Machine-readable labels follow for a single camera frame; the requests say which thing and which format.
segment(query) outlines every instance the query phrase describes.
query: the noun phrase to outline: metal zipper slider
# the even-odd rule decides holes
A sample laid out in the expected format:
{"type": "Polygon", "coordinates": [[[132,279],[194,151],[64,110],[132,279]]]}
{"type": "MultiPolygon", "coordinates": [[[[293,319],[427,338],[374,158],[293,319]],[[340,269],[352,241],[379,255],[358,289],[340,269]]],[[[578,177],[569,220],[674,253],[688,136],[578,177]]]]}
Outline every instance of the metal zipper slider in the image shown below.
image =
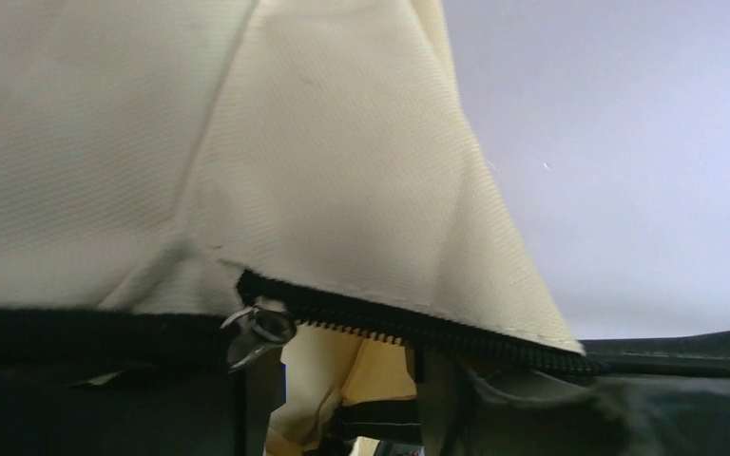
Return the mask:
{"type": "Polygon", "coordinates": [[[286,345],[295,337],[295,319],[280,301],[259,297],[252,306],[233,313],[221,327],[236,325],[239,334],[228,346],[229,371],[239,371],[262,354],[286,345]]]}

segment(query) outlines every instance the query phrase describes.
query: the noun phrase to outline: black fabric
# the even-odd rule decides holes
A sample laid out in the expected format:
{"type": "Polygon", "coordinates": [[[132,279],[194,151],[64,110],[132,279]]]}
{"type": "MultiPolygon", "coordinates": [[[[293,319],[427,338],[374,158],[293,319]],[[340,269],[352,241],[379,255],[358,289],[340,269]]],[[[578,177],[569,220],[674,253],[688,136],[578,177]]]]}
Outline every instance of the black fabric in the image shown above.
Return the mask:
{"type": "Polygon", "coordinates": [[[304,451],[304,456],[349,456],[354,451],[355,440],[343,440],[328,434],[315,449],[304,451]]]}
{"type": "Polygon", "coordinates": [[[429,456],[730,455],[730,379],[613,375],[575,386],[427,363],[418,401],[429,456]]]}
{"type": "Polygon", "coordinates": [[[422,448],[418,445],[395,444],[380,442],[374,456],[423,456],[422,448]]]}
{"type": "Polygon", "coordinates": [[[142,364],[227,371],[219,316],[0,309],[0,366],[142,364]]]}
{"type": "Polygon", "coordinates": [[[54,387],[0,371],[0,456],[261,456],[279,351],[233,374],[146,369],[54,387]]]}
{"type": "Polygon", "coordinates": [[[615,373],[730,378],[730,331],[690,337],[583,341],[615,373]]]}
{"type": "MultiPolygon", "coordinates": [[[[428,444],[431,439],[434,441],[458,432],[463,434],[452,437],[455,441],[466,434],[472,441],[489,441],[491,436],[498,436],[493,429],[507,428],[515,429],[511,435],[519,437],[519,442],[526,442],[526,439],[539,442],[531,447],[517,442],[516,445],[522,446],[509,454],[572,454],[573,450],[574,454],[580,454],[580,448],[591,448],[593,452],[587,454],[622,454],[621,451],[629,448],[631,439],[641,438],[649,432],[665,455],[730,454],[730,332],[676,338],[587,340],[584,344],[587,355],[604,363],[610,373],[598,378],[552,379],[552,384],[559,388],[554,389],[551,396],[541,396],[546,391],[539,391],[539,406],[545,404],[546,407],[537,406],[539,408],[534,410],[519,408],[518,403],[514,406],[480,405],[474,385],[466,376],[457,381],[450,378],[446,382],[440,378],[435,380],[434,375],[428,379],[429,367],[422,366],[425,362],[412,363],[412,374],[419,383],[419,397],[426,400],[420,404],[383,401],[341,408],[338,415],[344,419],[337,420],[335,434],[345,438],[363,435],[421,445],[419,428],[412,424],[419,423],[419,415],[423,415],[427,420],[440,418],[438,429],[445,429],[440,430],[437,437],[427,435],[428,444]],[[560,389],[567,385],[574,388],[560,389]],[[558,394],[567,394],[567,390],[580,390],[584,396],[577,402],[559,402],[558,394]],[[603,401],[616,404],[624,417],[609,418],[613,413],[597,407],[603,401]],[[471,414],[471,418],[468,422],[458,422],[455,417],[462,417],[464,413],[471,414]],[[647,429],[645,434],[629,429],[631,423],[638,420],[647,429]],[[403,426],[390,425],[396,422],[403,426]],[[541,435],[549,437],[538,439],[541,435]],[[581,440],[577,436],[590,437],[581,440]],[[566,453],[546,453],[546,450],[563,451],[560,447],[558,450],[547,448],[546,442],[555,445],[558,439],[571,442],[573,449],[566,453]]],[[[446,369],[457,371],[462,368],[451,365],[446,369]]],[[[489,384],[504,380],[505,393],[511,377],[512,370],[508,369],[493,375],[483,374],[483,380],[489,384]]],[[[523,378],[519,385],[527,388],[520,395],[526,394],[529,399],[535,382],[523,378]]],[[[438,444],[440,451],[445,445],[442,441],[438,444]]],[[[497,446],[499,442],[494,440],[492,445],[497,446]]],[[[658,451],[653,449],[652,442],[649,445],[644,446],[643,451],[658,451]]],[[[450,456],[429,451],[427,454],[450,456]]]]}
{"type": "Polygon", "coordinates": [[[83,390],[0,373],[0,456],[236,454],[238,381],[200,374],[152,391],[83,390]]]}

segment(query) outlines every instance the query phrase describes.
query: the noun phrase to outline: cream fabric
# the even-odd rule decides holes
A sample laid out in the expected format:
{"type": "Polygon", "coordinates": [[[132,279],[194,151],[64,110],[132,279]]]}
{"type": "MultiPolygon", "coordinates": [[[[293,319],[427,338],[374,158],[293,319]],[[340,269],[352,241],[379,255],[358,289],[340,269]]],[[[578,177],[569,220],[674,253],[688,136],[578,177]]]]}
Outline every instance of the cream fabric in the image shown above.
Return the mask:
{"type": "MultiPolygon", "coordinates": [[[[0,0],[0,306],[229,314],[241,269],[580,352],[463,116],[438,0],[0,0]]],[[[301,328],[268,438],[414,395],[301,328]]]]}

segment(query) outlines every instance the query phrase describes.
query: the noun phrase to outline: black zipper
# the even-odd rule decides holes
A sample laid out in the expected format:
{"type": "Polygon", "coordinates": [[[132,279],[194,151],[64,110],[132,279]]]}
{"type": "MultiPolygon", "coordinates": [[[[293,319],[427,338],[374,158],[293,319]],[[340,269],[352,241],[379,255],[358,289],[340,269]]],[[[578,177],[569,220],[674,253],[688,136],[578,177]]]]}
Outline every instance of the black zipper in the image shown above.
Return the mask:
{"type": "Polygon", "coordinates": [[[571,351],[373,301],[294,285],[250,270],[242,274],[237,289],[245,305],[253,306],[260,298],[280,301],[298,323],[304,325],[551,374],[594,376],[605,370],[603,364],[571,351]]]}

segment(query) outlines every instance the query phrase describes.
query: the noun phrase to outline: gray wall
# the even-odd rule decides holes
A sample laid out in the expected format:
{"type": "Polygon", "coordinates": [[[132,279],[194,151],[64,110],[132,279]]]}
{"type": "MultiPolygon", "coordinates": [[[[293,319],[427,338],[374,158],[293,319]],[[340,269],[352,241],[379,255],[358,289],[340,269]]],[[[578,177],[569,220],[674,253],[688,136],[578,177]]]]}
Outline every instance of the gray wall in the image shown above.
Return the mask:
{"type": "Polygon", "coordinates": [[[445,0],[463,104],[579,337],[730,329],[730,0],[445,0]]]}

